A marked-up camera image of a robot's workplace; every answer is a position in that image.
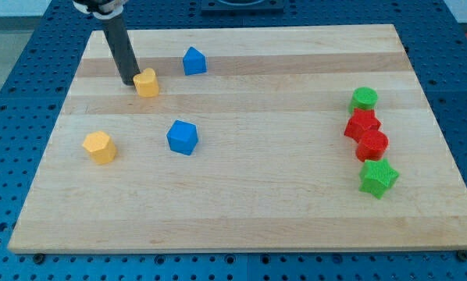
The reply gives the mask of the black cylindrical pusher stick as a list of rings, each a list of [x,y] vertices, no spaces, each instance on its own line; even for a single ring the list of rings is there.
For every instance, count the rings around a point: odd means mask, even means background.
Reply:
[[[102,20],[102,26],[122,82],[127,86],[134,86],[134,76],[141,71],[130,42],[123,15],[119,14],[109,20]]]

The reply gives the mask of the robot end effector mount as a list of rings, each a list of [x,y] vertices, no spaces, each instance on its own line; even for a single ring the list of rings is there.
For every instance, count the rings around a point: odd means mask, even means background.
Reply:
[[[73,0],[73,6],[97,19],[112,19],[123,12],[127,0]]]

